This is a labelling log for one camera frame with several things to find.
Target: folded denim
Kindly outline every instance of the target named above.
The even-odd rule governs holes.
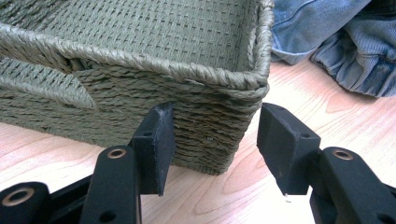
[[[311,61],[350,91],[396,95],[396,17],[355,17],[323,42]]]
[[[275,0],[273,60],[296,64],[340,30],[370,0]]]
[[[313,53],[346,89],[396,95],[396,0],[276,2],[273,61],[296,64]]]

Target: clamp jaw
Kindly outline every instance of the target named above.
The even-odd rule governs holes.
[[[353,151],[320,137],[278,105],[263,104],[257,145],[283,194],[305,195],[316,223],[396,223],[396,190]]]

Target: green woven basket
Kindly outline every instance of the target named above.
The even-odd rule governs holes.
[[[272,7],[0,0],[0,121],[109,147],[173,101],[173,163],[221,174],[268,92]]]

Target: basket rim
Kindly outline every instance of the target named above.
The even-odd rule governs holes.
[[[0,22],[0,48],[2,42],[17,42],[25,45],[28,49],[52,49],[59,56],[67,60],[87,59],[96,63],[118,65],[127,68],[139,69],[141,71],[155,72],[168,75],[176,82],[183,83],[186,80],[194,80],[210,86],[220,86],[225,89],[236,91],[257,91],[268,89],[267,78],[271,63],[271,27],[274,22],[272,0],[261,0],[257,6],[256,34],[253,36],[256,44],[252,47],[255,68],[250,71],[232,72],[223,68],[214,68],[197,63],[183,63],[167,60],[164,58],[151,57],[144,53],[126,52],[119,49],[104,49],[92,45],[83,45],[78,42],[64,40],[54,35],[43,35],[35,31],[29,31]],[[5,57],[14,58],[6,53]],[[63,72],[85,70],[80,66],[64,67]]]

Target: light wood surface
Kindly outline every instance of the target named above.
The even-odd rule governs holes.
[[[273,63],[269,81],[265,102],[302,120],[321,136],[321,148],[359,153],[383,182],[396,186],[396,97],[345,91],[309,61]],[[165,195],[142,196],[144,223],[313,223],[307,196],[286,199],[277,189],[256,148],[258,121],[259,113],[224,175],[172,166]],[[101,150],[0,123],[0,190],[40,181],[55,191],[91,174]]]

